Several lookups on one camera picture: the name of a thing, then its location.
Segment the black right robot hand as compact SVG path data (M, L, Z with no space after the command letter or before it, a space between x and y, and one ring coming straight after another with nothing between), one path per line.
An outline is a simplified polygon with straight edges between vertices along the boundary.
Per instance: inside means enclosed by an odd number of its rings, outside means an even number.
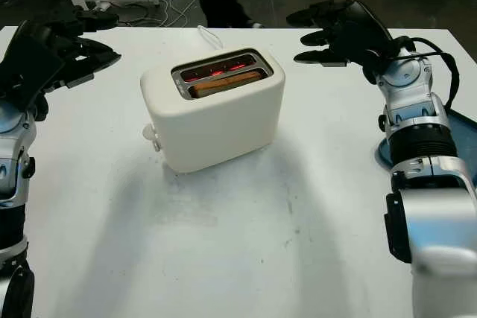
M327 0L310 5L286 18L296 28L317 28L302 36L303 45L325 49L295 56L299 63L338 67L356 63L362 68L384 72L393 57L393 38L373 12L357 0Z

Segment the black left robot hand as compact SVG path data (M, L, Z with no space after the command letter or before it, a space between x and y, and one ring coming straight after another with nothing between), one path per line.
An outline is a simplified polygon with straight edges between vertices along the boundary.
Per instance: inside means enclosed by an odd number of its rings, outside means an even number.
M80 6L25 20L1 61L1 99L25 112L43 107L48 92L92 80L121 55L84 34L118 24L114 13Z

